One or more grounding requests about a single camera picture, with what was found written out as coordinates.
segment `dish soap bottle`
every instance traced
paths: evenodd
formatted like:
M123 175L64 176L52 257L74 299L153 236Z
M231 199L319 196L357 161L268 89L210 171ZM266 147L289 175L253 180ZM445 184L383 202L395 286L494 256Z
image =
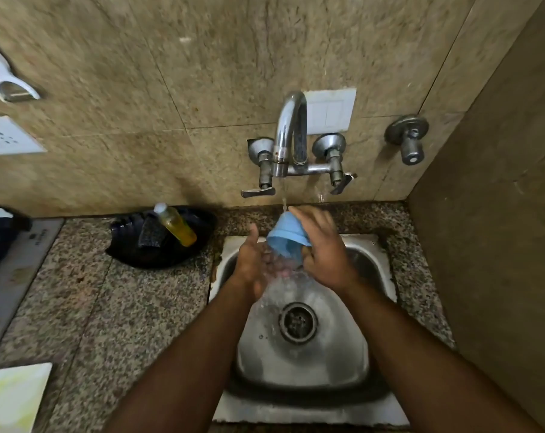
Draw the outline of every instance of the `dish soap bottle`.
M154 212L161 224L180 241L182 246L189 247L196 242L195 232L186 224L176 208L161 202L154 205Z

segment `person's right hand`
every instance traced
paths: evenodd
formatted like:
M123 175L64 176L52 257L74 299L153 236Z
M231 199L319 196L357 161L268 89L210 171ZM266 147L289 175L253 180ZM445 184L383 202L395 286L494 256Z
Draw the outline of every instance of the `person's right hand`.
M310 206L289 207L289 211L301 222L312 244L312 251L303 246L306 272L336 293L358 283L359 273L346 254L330 213Z

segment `stainless steel sink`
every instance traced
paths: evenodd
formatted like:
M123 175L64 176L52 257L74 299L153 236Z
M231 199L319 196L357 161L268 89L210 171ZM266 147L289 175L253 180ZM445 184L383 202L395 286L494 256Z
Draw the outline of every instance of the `stainless steel sink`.
M232 275L244 240L225 239L209 301ZM360 275L396 301L377 236L344 235L343 240ZM380 405L384 408L375 415ZM275 280L252 307L214 419L407 424L345 305L304 271Z

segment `white bottle cap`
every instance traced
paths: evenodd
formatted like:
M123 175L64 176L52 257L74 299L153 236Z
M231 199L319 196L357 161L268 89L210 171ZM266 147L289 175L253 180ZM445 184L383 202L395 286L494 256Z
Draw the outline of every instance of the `white bottle cap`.
M156 214L160 214L161 212L166 211L168 206L164 202L159 202L156 205L154 205L154 212Z

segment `white switch plate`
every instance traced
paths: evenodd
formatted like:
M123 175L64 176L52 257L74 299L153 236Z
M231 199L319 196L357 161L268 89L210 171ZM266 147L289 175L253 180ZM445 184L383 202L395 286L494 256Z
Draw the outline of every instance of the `white switch plate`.
M349 129L357 88L305 91L306 133L326 134Z
M38 153L46 149L8 116L0 117L0 155Z

